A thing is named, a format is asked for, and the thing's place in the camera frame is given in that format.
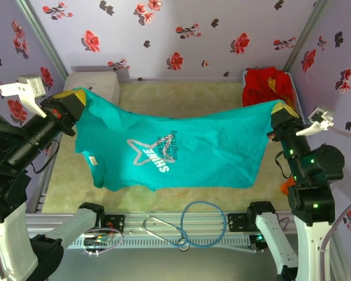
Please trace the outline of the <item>teal printed t-shirt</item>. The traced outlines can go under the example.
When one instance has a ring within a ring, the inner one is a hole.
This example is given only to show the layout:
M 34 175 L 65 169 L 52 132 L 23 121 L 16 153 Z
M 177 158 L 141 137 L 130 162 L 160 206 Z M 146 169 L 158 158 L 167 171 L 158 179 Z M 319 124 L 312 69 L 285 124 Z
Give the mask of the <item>teal printed t-shirt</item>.
M 251 187 L 269 142 L 278 101 L 186 119 L 125 111 L 86 91 L 76 124 L 82 154 L 97 188 L 118 191 L 141 185 Z

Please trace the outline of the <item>white plastic box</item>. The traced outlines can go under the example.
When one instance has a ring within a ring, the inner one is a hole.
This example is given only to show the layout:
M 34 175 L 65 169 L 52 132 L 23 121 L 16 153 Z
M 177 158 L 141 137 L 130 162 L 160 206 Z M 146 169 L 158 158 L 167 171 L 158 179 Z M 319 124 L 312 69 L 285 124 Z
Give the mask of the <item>white plastic box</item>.
M 112 104 L 119 104 L 120 86 L 116 73 L 111 71 L 77 72 L 70 74 L 64 91 L 84 87 Z

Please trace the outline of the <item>orange object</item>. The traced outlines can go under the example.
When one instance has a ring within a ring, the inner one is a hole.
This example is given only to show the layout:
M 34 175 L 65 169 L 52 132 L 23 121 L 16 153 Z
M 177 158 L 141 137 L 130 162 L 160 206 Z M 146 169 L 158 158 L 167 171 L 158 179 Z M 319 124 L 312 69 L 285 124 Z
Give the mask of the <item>orange object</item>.
M 281 185 L 281 192 L 287 196 L 289 195 L 290 187 L 293 187 L 293 186 L 295 186 L 295 180 L 293 177 L 290 177 Z

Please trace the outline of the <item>aluminium side rail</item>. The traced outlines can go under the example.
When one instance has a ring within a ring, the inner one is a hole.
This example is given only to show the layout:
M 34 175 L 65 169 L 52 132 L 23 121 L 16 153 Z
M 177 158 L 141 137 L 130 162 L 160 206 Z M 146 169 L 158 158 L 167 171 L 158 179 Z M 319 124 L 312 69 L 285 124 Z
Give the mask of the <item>aluminium side rail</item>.
M 59 150 L 61 148 L 61 140 L 63 137 L 63 133 L 60 133 L 55 140 L 53 141 L 52 145 L 49 147 L 49 155 L 46 158 L 46 163 L 48 165 L 46 168 L 42 171 L 41 173 L 41 178 L 40 178 L 40 190 L 39 190 L 39 195 L 36 200 L 36 205 L 35 205 L 35 210 L 34 213 L 41 213 L 45 198 L 46 198 L 46 193 L 49 188 L 52 172 L 54 169 L 54 165 L 56 163 L 56 157 L 59 153 Z

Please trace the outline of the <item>aluminium frame post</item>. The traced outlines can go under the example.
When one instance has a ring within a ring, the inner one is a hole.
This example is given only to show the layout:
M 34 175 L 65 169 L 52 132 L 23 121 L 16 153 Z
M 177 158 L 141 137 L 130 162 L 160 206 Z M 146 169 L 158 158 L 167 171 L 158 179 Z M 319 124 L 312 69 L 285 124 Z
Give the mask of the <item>aluminium frame post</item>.
M 310 37 L 312 31 L 317 26 L 320 18 L 323 17 L 323 14 L 332 0 L 315 0 L 315 4 L 312 10 L 312 13 L 307 20 L 306 25 L 304 26 L 293 51 L 291 52 L 283 71 L 290 72 L 295 64 L 297 57 L 300 55 L 302 48 L 305 46 L 308 38 Z
M 62 62 L 54 44 L 52 43 L 50 37 L 48 36 L 41 20 L 39 19 L 34 7 L 30 3 L 30 0 L 15 0 L 20 10 L 23 12 L 26 20 L 33 29 L 38 40 L 42 44 L 45 52 L 47 53 L 49 59 L 53 63 L 54 67 L 58 71 L 60 77 L 64 82 L 68 77 L 68 71 Z

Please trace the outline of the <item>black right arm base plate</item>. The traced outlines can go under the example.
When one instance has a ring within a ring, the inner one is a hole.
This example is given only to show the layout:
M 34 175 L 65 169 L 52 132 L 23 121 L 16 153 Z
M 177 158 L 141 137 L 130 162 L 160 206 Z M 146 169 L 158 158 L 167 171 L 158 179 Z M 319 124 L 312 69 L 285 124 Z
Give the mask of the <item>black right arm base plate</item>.
M 230 232 L 257 232 L 259 230 L 246 213 L 229 213 L 228 227 Z

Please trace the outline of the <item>aluminium wall-side rail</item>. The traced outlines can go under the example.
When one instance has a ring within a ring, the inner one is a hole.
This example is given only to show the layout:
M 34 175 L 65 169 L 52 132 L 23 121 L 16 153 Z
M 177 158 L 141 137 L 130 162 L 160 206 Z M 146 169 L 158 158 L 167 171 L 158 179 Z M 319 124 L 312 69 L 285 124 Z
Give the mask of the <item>aluminium wall-side rail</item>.
M 228 79 L 224 77 L 223 79 L 149 79 L 143 78 L 138 79 L 128 79 L 119 80 L 119 84 L 137 84 L 137 83 L 241 83 L 242 79 Z

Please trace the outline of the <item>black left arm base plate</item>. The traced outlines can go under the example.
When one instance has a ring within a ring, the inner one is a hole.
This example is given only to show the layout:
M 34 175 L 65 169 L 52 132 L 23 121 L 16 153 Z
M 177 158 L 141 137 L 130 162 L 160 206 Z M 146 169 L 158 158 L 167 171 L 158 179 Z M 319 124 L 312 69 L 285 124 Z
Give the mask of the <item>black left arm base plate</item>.
M 123 214 L 106 214 L 103 226 L 123 232 L 125 227 L 125 216 Z

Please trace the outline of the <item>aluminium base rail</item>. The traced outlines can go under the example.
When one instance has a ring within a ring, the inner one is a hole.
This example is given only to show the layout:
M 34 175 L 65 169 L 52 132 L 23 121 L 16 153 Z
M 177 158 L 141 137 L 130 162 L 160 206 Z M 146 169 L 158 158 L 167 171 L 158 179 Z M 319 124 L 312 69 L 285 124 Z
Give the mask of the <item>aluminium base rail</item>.
M 181 212 L 154 212 L 154 213 L 119 213 L 125 216 L 123 231 L 126 236 L 144 236 L 145 231 L 141 230 L 143 221 L 148 217 L 156 217 L 169 224 L 180 227 Z M 286 221 L 287 227 L 285 234 L 296 234 L 296 226 L 288 211 L 278 211 L 278 218 L 281 221 L 281 227 L 284 228 Z M 26 214 L 27 228 L 31 234 L 47 232 L 58 227 L 64 221 L 71 218 L 73 214 L 68 213 L 33 213 Z M 178 232 L 169 226 L 166 226 L 154 219 L 149 219 L 146 227 L 156 234 L 175 235 Z M 183 219 L 183 229 L 188 235 L 217 235 L 222 233 L 223 219 L 219 212 L 186 212 Z

